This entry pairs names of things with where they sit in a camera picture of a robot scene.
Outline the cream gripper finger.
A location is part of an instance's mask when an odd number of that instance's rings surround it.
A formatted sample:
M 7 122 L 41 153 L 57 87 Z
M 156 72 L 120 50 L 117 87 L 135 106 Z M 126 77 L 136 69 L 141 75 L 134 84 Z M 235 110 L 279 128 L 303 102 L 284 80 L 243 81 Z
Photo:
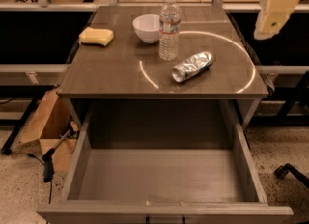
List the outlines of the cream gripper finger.
M 260 0 L 260 11 L 254 30 L 255 40 L 277 35 L 289 20 L 300 0 Z

